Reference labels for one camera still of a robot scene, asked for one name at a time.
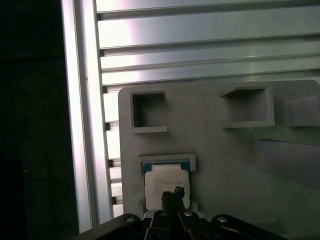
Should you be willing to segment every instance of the gray raised block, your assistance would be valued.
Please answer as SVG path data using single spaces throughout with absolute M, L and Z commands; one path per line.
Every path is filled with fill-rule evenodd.
M 259 168 L 320 190 L 319 146 L 259 140 L 255 153 Z
M 289 127 L 320 126 L 320 97 L 318 95 L 285 101 L 285 121 Z
M 228 109 L 224 128 L 254 128 L 275 125 L 274 100 L 269 84 L 235 84 L 221 94 Z
M 137 91 L 130 94 L 131 131 L 134 134 L 163 133 L 167 126 L 152 120 L 150 116 L 159 114 L 165 108 L 165 91 L 154 89 L 151 91 Z

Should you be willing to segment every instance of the screw head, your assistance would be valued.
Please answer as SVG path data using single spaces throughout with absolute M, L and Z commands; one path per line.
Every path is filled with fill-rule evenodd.
M 126 219 L 126 221 L 127 221 L 128 223 L 131 223 L 131 222 L 134 222 L 135 219 L 134 219 L 133 217 L 128 217 L 128 218 Z
M 184 215 L 185 215 L 186 217 L 191 217 L 191 216 L 192 216 L 192 212 L 186 211 L 186 212 L 184 213 Z
M 226 223 L 228 221 L 228 219 L 226 219 L 224 216 L 220 216 L 220 217 L 218 217 L 218 221 L 220 223 Z

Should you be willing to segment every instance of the gray panel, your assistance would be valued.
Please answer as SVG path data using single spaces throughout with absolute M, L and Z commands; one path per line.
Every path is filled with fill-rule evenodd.
M 259 168 L 320 190 L 320 146 L 260 140 L 255 150 Z
M 102 74 L 102 84 L 126 84 L 165 80 L 209 78 L 231 75 L 313 70 L 320 66 L 320 57 L 293 57 L 260 61 L 239 61 L 159 67 L 140 70 L 112 71 Z
M 314 81 L 270 84 L 277 114 L 286 100 L 320 93 L 319 84 Z M 190 173 L 191 193 L 195 197 L 191 200 L 197 201 L 199 211 L 208 217 L 225 213 L 250 223 L 256 223 L 261 217 L 279 219 L 293 236 L 299 236 L 300 230 L 308 232 L 311 229 L 317 233 L 320 208 L 314 203 L 320 201 L 318 191 L 257 168 L 254 136 L 245 138 L 234 130 L 223 130 L 227 110 L 220 93 L 231 86 L 208 82 L 161 84 L 165 89 L 167 112 L 154 118 L 165 122 L 168 132 L 143 136 L 131 132 L 128 117 L 130 95 L 131 92 L 152 91 L 152 87 L 123 88 L 120 91 L 124 212 L 143 215 L 144 176 L 139 156 L 194 153 L 197 172 Z M 276 120 L 280 121 L 280 118 L 284 118 L 284 113 L 276 116 Z M 302 223 L 297 216 L 304 214 L 310 220 Z
M 286 101 L 286 124 L 289 127 L 320 126 L 319 98 L 318 95 L 313 95 Z
M 310 6 L 104 20 L 98 22 L 99 46 L 314 34 L 320 32 L 319 11 Z

